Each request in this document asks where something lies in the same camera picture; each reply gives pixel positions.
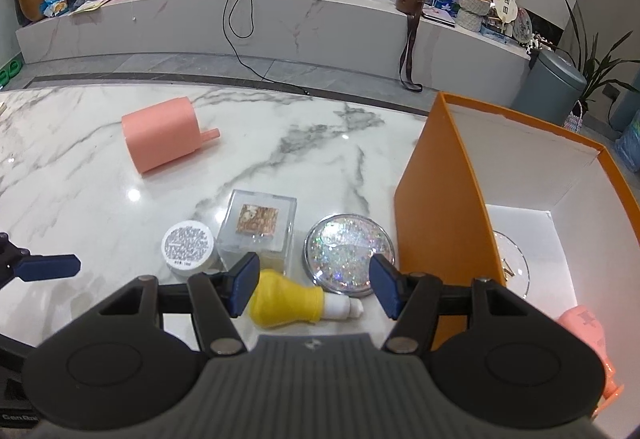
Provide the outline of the pink cylinder humidifier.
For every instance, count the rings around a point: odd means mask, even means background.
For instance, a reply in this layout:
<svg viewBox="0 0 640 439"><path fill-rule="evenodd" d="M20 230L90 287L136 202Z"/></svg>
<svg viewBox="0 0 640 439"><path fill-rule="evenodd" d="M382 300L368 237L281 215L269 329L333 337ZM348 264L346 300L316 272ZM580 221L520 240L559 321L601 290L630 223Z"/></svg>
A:
<svg viewBox="0 0 640 439"><path fill-rule="evenodd" d="M122 133L139 174L182 159L221 136L218 128L202 130L186 97L170 99L122 117Z"/></svg>

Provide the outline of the green leafy floor plant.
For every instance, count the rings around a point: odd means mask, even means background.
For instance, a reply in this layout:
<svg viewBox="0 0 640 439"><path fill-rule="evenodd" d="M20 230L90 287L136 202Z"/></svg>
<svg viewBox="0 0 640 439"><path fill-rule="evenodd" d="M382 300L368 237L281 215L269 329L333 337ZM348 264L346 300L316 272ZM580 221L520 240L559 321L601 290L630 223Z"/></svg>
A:
<svg viewBox="0 0 640 439"><path fill-rule="evenodd" d="M551 45L553 50L558 50L562 57L567 57L577 71L585 78L586 86L584 91L580 94L576 100L574 106L570 109L570 116L577 116L578 114L584 115L588 111L587 100L599 89L608 85L615 85L623 87L630 92L638 94L639 88L629 83L623 82L618 78L612 77L612 73L623 64L634 64L638 66L638 59L623 59L616 58L614 52L626 43L631 38L634 32L629 31L624 34L619 40L608 48L605 53L599 55L599 34L596 33L593 36L589 36L582 10L578 3L574 6L570 6L569 2L565 2L565 6L568 14L570 15L570 21L568 27L573 34L574 43L577 46L577 56L574 57L572 53L563 49L558 45Z"/></svg>

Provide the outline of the white round paper fan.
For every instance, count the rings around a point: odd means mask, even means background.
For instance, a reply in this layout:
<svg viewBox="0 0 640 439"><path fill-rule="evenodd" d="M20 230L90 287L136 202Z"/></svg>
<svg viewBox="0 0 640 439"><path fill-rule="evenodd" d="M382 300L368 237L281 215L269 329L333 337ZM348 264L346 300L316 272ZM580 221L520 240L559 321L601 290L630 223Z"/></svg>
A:
<svg viewBox="0 0 640 439"><path fill-rule="evenodd" d="M496 14L504 24L513 22L518 16L518 4L515 0L494 0Z"/></svg>

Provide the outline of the white woven basket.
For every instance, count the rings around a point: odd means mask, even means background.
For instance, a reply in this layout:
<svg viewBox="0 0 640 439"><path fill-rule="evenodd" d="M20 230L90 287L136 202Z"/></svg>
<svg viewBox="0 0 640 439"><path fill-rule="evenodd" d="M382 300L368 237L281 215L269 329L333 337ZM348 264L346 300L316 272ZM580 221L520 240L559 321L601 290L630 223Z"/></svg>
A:
<svg viewBox="0 0 640 439"><path fill-rule="evenodd" d="M489 14L491 0L458 0L456 23L462 29L479 33L483 20Z"/></svg>

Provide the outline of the pink pump lotion bottle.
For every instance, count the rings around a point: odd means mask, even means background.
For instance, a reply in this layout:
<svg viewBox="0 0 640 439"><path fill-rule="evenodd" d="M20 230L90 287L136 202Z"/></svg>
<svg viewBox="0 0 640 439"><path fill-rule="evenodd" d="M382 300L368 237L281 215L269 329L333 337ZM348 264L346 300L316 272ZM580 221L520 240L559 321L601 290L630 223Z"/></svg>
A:
<svg viewBox="0 0 640 439"><path fill-rule="evenodd" d="M586 306L576 306L563 312L558 318L562 325L589 345L600 358L605 371L605 385L600 402L593 412L597 416L601 411L613 403L624 391L624 385L615 381L616 370L613 362L608 358L604 327Z"/></svg>

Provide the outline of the orange storage box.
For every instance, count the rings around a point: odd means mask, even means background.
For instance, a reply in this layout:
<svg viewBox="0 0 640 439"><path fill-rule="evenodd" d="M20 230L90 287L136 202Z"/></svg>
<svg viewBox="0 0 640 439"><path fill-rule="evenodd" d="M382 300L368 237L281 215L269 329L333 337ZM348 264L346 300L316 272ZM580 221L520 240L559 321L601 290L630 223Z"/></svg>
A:
<svg viewBox="0 0 640 439"><path fill-rule="evenodd" d="M604 327L623 393L597 417L639 424L639 206L608 150L506 108L439 94L394 194L402 271L506 285L494 231L524 253L525 298L551 318L582 305Z"/></svg>

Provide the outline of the blue water jug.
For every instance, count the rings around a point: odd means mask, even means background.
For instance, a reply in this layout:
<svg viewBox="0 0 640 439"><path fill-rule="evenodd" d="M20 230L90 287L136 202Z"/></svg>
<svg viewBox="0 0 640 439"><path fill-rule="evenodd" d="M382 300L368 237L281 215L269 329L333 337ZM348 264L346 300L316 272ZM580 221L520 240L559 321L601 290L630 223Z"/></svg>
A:
<svg viewBox="0 0 640 439"><path fill-rule="evenodd" d="M640 134L639 118L634 118L623 130L623 133L615 141L615 151L624 159L631 162L632 166L639 163Z"/></svg>

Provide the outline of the small white cream jar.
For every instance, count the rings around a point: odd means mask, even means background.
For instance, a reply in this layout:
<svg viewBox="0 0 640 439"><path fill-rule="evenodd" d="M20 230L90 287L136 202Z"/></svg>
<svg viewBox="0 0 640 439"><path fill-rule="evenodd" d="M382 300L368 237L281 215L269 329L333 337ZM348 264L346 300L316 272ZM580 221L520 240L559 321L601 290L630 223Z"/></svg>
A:
<svg viewBox="0 0 640 439"><path fill-rule="evenodd" d="M160 242L160 251L168 269L178 277L212 269L215 263L215 238L212 231L196 220L183 220L170 227Z"/></svg>

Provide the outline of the pastel woven basket bag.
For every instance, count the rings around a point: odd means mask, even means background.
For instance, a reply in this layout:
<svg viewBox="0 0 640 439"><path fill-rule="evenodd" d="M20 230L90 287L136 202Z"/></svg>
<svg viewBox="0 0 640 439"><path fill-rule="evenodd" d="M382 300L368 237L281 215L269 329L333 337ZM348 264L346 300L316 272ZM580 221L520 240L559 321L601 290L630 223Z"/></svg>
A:
<svg viewBox="0 0 640 439"><path fill-rule="evenodd" d="M579 133L580 129L582 129L582 122L584 121L584 116L585 116L584 103L582 102L582 100L578 100L574 104L574 107L572 107L570 114L568 114L567 118L565 118L563 127L567 130L570 130L573 133Z"/></svg>

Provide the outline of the grey-green pedal trash bin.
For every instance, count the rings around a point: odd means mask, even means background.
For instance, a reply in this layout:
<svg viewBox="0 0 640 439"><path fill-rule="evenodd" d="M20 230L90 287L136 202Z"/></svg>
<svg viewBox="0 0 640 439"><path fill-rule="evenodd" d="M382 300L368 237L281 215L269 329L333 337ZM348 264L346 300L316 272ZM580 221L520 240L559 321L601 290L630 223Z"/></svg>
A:
<svg viewBox="0 0 640 439"><path fill-rule="evenodd" d="M555 52L538 52L511 109L562 126L585 91L585 76Z"/></svg>

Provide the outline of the clear acrylic cube box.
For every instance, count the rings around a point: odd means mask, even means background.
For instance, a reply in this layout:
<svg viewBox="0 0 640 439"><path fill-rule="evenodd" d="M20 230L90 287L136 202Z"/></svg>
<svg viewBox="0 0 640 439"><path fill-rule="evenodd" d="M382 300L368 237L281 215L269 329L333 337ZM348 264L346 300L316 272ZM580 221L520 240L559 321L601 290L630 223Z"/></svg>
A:
<svg viewBox="0 0 640 439"><path fill-rule="evenodd" d="M234 189L216 240L229 270L246 253L256 253L260 268L285 273L293 246L297 200L289 196Z"/></svg>

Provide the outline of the yellow bulb-shaped bottle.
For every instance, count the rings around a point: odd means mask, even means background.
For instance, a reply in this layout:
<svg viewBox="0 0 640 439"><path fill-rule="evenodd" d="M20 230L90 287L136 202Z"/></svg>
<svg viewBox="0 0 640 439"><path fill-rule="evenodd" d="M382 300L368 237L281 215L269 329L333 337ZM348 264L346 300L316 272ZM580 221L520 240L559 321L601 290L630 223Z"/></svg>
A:
<svg viewBox="0 0 640 439"><path fill-rule="evenodd" d="M357 320L363 315L357 298L303 286L272 269L260 271L257 287L248 303L248 314L264 329L297 322Z"/></svg>

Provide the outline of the glitter round compact mirror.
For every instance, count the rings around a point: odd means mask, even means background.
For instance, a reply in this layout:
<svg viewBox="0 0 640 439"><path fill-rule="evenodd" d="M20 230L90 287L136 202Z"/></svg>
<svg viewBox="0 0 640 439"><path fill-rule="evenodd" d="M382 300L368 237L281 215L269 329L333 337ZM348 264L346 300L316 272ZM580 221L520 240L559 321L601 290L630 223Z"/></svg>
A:
<svg viewBox="0 0 640 439"><path fill-rule="evenodd" d="M307 233L303 265L309 279L326 292L362 298L372 293L369 263L383 255L392 265L392 239L374 220L358 214L335 214L319 220Z"/></svg>

